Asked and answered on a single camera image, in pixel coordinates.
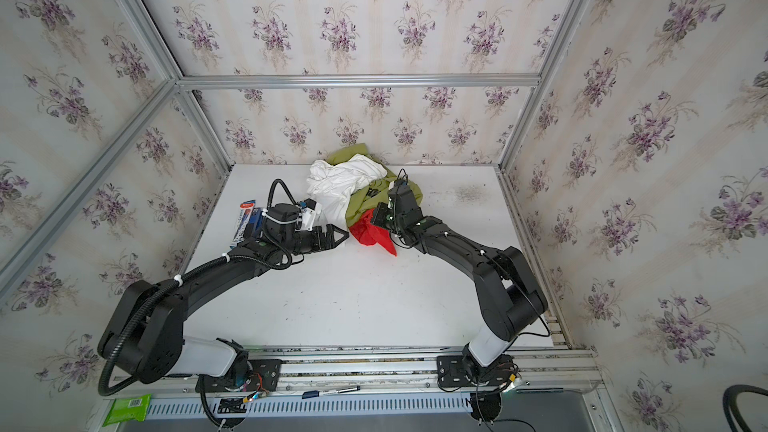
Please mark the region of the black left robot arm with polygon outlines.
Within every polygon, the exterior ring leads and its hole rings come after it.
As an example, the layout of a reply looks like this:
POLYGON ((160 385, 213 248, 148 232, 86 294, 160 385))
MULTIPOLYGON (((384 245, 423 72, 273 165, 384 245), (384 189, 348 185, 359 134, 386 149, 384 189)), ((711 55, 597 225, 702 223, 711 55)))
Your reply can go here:
POLYGON ((238 242, 221 256, 187 272, 150 283, 129 285, 99 341, 105 361, 98 380, 102 397, 137 382, 167 376, 217 379, 227 390, 242 389, 253 376, 248 351, 234 340, 201 340, 184 332, 185 322, 230 289, 269 271, 284 271, 309 254, 330 251, 349 237, 334 225, 306 227, 305 211, 316 202, 272 197, 260 211, 238 222, 238 242))

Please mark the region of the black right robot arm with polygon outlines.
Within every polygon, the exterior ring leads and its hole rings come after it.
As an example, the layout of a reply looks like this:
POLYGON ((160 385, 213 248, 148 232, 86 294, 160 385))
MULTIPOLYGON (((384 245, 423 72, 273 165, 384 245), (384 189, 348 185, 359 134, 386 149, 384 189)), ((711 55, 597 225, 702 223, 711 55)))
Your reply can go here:
POLYGON ((471 279, 483 319, 480 332, 459 355, 437 358, 437 384, 446 390, 510 386, 519 376, 507 350, 527 327, 544 321, 548 302, 522 252, 485 246, 425 215, 406 178, 390 185, 372 224, 410 249, 439 258, 471 279))

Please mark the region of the red cloth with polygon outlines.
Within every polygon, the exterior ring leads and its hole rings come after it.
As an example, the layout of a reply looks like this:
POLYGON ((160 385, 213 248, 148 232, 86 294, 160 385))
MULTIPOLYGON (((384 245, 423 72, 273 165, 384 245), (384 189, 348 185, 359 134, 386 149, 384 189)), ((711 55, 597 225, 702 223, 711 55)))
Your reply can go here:
POLYGON ((396 256, 395 245, 386 229, 372 223, 373 211, 366 211, 357 222, 349 227, 351 235, 364 246, 381 246, 390 255, 396 256))

